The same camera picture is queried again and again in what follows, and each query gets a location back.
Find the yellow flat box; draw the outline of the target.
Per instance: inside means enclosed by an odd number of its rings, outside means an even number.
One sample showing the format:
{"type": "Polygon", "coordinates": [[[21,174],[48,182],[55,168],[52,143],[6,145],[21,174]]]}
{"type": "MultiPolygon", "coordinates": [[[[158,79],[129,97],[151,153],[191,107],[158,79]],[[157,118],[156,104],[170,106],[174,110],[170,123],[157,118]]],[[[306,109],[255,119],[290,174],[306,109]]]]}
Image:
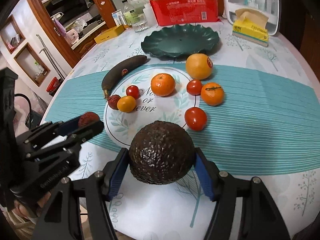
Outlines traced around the yellow flat box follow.
{"type": "Polygon", "coordinates": [[[108,41],[112,38],[115,38],[122,34],[125,31],[125,28],[123,25],[115,26],[113,28],[107,29],[105,31],[102,31],[98,36],[94,38],[96,44],[103,43],[105,41],[108,41]]]}

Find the small cherry tomato left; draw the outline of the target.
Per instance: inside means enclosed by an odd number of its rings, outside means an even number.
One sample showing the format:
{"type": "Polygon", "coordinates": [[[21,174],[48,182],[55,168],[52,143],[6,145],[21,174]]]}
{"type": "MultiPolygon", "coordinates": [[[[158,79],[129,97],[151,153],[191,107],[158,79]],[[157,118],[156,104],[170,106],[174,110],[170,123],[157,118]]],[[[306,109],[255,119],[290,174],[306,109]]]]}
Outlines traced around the small cherry tomato left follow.
{"type": "Polygon", "coordinates": [[[139,88],[137,86],[135,86],[135,85],[131,85],[131,86],[127,87],[126,95],[127,96],[131,96],[134,99],[138,99],[139,96],[140,96],[139,88]]]}

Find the white blue carton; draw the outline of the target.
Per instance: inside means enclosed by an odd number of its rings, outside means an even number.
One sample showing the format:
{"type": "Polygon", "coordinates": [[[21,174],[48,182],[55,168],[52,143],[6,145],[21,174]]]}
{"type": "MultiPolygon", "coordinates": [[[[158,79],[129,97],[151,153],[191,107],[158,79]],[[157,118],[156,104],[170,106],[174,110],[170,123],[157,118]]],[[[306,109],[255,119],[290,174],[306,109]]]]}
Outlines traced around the white blue carton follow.
{"type": "Polygon", "coordinates": [[[122,25],[120,16],[122,15],[122,11],[119,9],[117,11],[112,12],[112,18],[116,24],[116,26],[122,25]]]}

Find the large cherry tomato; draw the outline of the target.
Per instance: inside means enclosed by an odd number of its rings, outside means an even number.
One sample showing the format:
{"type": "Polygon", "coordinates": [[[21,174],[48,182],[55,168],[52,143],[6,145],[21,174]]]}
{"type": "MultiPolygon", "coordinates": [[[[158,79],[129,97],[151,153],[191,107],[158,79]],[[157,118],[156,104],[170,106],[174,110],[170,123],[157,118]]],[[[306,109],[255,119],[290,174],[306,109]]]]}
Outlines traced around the large cherry tomato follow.
{"type": "Polygon", "coordinates": [[[185,111],[185,123],[194,131],[201,131],[207,124],[207,115],[199,107],[191,107],[185,111]]]}

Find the red paper cup pack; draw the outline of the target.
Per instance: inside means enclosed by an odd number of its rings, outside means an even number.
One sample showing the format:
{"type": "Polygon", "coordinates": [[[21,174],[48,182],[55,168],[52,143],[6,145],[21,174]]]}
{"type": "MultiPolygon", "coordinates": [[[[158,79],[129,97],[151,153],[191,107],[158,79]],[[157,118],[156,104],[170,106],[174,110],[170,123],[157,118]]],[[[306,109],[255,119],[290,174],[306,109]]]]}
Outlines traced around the red paper cup pack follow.
{"type": "Polygon", "coordinates": [[[150,4],[163,27],[219,21],[217,0],[150,0],[150,4]]]}

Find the green scalloped plate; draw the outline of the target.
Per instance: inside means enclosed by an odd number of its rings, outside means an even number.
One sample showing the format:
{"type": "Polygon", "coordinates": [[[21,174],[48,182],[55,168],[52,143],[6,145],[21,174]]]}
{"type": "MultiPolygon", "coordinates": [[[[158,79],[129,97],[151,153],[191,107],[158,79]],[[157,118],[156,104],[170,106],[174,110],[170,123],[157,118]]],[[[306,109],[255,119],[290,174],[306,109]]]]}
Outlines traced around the green scalloped plate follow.
{"type": "Polygon", "coordinates": [[[198,25],[173,25],[153,31],[141,43],[141,49],[154,57],[190,56],[207,53],[220,42],[216,31],[210,27],[198,25]]]}

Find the yellow cherry tomato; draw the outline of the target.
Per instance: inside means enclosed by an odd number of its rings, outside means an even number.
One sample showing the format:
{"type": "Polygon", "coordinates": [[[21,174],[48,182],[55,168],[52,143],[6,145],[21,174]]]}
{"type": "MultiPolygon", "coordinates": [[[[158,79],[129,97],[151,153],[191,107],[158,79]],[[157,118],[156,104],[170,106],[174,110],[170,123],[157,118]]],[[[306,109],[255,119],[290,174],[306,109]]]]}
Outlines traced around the yellow cherry tomato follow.
{"type": "Polygon", "coordinates": [[[136,107],[136,100],[132,96],[124,96],[118,100],[117,107],[121,112],[130,113],[136,107]]]}

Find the round white placemat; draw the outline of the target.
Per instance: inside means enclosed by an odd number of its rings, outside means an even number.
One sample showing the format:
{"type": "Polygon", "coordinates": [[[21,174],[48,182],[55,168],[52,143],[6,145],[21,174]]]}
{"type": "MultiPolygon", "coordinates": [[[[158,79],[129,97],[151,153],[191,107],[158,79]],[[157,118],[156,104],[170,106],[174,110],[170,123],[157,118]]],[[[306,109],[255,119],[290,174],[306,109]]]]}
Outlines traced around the round white placemat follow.
{"type": "Polygon", "coordinates": [[[184,71],[166,65],[148,65],[129,73],[112,90],[112,95],[126,95],[126,89],[135,85],[140,89],[140,97],[131,113],[111,109],[108,105],[104,110],[105,131],[116,145],[129,148],[136,133],[154,121],[167,121],[187,129],[184,113],[191,107],[198,107],[200,97],[190,95],[186,86],[191,77],[184,71]],[[159,74],[171,75],[175,81],[175,90],[170,96],[160,97],[151,90],[151,79],[159,74]]]}

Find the dark brown avocado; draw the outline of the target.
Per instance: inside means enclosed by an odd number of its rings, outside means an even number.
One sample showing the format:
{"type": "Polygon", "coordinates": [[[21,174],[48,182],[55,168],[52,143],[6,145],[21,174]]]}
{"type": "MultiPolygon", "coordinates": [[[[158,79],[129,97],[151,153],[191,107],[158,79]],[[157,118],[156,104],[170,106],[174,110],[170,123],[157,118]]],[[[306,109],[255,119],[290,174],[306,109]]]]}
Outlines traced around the dark brown avocado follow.
{"type": "Polygon", "coordinates": [[[196,160],[195,146],[181,126],[155,121],[144,126],[133,138],[130,171],[146,184],[165,185],[183,178],[196,160]]]}

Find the clear drinking glass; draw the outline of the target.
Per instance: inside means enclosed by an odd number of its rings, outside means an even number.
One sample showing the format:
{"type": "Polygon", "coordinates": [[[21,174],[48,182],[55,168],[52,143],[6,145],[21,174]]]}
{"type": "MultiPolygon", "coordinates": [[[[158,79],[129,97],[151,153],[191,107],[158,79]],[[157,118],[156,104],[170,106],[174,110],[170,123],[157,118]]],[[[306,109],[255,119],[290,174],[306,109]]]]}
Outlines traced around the clear drinking glass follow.
{"type": "Polygon", "coordinates": [[[149,28],[146,16],[144,14],[135,14],[131,18],[131,26],[135,33],[145,31],[149,28]]]}

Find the overripe dark banana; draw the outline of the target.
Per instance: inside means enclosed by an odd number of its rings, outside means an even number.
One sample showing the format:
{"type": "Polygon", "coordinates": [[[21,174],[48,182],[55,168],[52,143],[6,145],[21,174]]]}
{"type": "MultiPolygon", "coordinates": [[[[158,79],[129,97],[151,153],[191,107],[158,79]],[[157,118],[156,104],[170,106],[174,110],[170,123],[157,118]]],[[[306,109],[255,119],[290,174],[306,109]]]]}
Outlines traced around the overripe dark banana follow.
{"type": "Polygon", "coordinates": [[[146,64],[150,59],[145,55],[136,55],[121,61],[109,70],[104,76],[101,88],[103,90],[104,98],[108,100],[110,91],[113,87],[129,72],[146,64]]]}

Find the dried red date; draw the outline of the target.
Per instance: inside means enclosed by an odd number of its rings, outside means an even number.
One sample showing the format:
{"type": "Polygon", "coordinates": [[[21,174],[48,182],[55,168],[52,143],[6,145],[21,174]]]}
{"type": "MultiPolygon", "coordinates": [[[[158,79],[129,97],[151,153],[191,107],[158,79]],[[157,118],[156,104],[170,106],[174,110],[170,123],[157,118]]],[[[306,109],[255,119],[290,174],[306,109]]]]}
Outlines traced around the dried red date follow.
{"type": "Polygon", "coordinates": [[[117,103],[121,99],[119,95],[112,95],[108,98],[107,103],[111,109],[118,110],[117,103]]]}
{"type": "Polygon", "coordinates": [[[86,112],[82,116],[80,116],[78,127],[84,127],[96,121],[100,121],[99,115],[94,112],[86,112]]]}

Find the orange mandarin with stem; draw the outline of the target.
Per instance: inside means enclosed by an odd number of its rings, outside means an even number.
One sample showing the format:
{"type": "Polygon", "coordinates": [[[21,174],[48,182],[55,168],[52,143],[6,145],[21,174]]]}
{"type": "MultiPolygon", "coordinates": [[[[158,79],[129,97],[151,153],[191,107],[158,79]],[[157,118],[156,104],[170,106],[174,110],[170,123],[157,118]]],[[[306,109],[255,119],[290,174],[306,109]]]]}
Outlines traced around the orange mandarin with stem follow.
{"type": "Polygon", "coordinates": [[[223,103],[225,93],[218,83],[210,82],[202,87],[200,96],[206,104],[218,106],[223,103]]]}

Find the clear bottle green label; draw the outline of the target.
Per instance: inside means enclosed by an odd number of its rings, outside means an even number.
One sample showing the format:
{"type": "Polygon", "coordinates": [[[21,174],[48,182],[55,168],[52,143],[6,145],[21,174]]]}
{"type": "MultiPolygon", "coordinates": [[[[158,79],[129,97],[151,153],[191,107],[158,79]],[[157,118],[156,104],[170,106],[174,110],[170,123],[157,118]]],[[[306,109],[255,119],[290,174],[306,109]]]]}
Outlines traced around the clear bottle green label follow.
{"type": "Polygon", "coordinates": [[[123,15],[125,17],[125,20],[127,24],[131,26],[133,23],[135,23],[135,18],[136,18],[135,9],[127,0],[122,0],[122,4],[123,4],[123,15]]]}

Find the yellow tissue box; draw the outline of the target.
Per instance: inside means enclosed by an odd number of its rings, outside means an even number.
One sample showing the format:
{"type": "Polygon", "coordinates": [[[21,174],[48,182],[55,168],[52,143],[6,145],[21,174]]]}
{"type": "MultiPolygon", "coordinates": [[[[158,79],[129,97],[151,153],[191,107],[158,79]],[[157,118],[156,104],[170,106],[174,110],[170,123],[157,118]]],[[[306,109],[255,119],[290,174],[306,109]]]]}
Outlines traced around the yellow tissue box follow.
{"type": "Polygon", "coordinates": [[[236,20],[233,23],[232,34],[267,47],[269,41],[266,29],[268,17],[258,10],[249,8],[237,9],[235,14],[236,20]]]}

